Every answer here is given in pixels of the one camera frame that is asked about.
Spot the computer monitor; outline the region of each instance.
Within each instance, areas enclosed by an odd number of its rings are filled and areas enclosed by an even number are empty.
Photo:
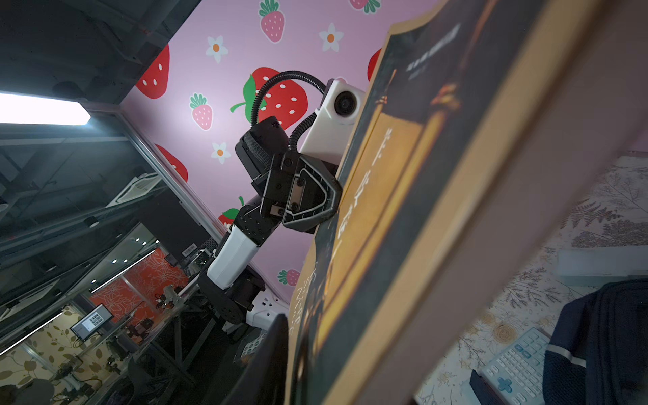
[[[113,314],[110,313],[103,304],[93,309],[88,315],[84,316],[79,322],[75,323],[70,330],[81,341],[86,341],[93,333],[109,320],[113,319]]]

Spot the calculator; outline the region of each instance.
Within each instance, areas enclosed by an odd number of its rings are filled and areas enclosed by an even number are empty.
[[[479,372],[504,401],[512,405],[544,405],[542,373],[547,338],[536,328],[497,354]]]

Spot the white camera housing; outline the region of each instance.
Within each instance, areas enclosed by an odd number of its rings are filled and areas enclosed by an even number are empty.
[[[347,148],[351,131],[362,111],[364,91],[350,86],[344,79],[334,79],[328,86],[322,105],[315,109],[318,115],[304,136],[299,153],[339,165]],[[344,116],[336,112],[336,99],[345,91],[355,98],[355,108]]]

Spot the book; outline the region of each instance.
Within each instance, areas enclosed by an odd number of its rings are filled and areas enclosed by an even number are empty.
[[[637,135],[647,7],[446,0],[390,29],[291,302],[286,403],[411,397]]]

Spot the red strawberry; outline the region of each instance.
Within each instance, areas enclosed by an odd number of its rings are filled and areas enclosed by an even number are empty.
[[[238,197],[238,200],[241,201],[241,207],[245,205],[243,203],[243,197]],[[220,221],[221,224],[223,224],[226,228],[230,228],[232,225],[234,225],[234,219],[238,215],[238,208],[230,208],[227,211],[223,213],[223,215],[218,217],[218,220]]]
[[[211,119],[214,115],[211,107],[207,104],[207,99],[202,94],[194,93],[191,97],[191,104],[189,107],[193,109],[191,114],[194,117],[196,124],[205,131],[211,128]]]
[[[376,69],[376,64],[378,63],[378,57],[380,56],[380,49],[373,54],[371,59],[369,59],[369,66],[367,66],[367,78],[371,81],[371,75],[373,75],[373,70]]]
[[[279,3],[276,0],[265,0],[260,6],[261,30],[270,41],[274,43],[281,41],[286,18],[279,11]]]
[[[279,282],[282,284],[288,284],[289,286],[296,286],[297,281],[299,280],[299,272],[295,269],[281,270],[277,276]]]
[[[167,45],[135,85],[148,98],[160,98],[167,91],[168,61]]]
[[[245,105],[245,115],[248,122],[252,120],[252,104],[259,90],[277,72],[269,67],[260,67],[252,73],[243,86],[243,98],[245,102],[237,104],[229,110],[234,112],[238,107]],[[282,128],[287,129],[295,122],[301,120],[308,110],[308,98],[306,91],[293,80],[281,82],[270,89],[265,99],[261,102],[259,110],[259,122],[273,115],[277,117]]]
[[[169,153],[168,150],[164,149],[162,146],[159,146],[156,144],[157,148],[160,149],[160,152],[164,155],[164,157],[168,160],[169,163],[171,163],[171,166],[173,166],[174,169],[176,169],[176,172],[182,177],[182,180],[185,182],[189,181],[189,172],[187,172],[187,168],[185,165],[182,164],[181,161],[179,161],[175,156]]]
[[[380,8],[379,0],[349,0],[351,6],[356,10],[364,10],[366,14],[373,14],[377,8]]]

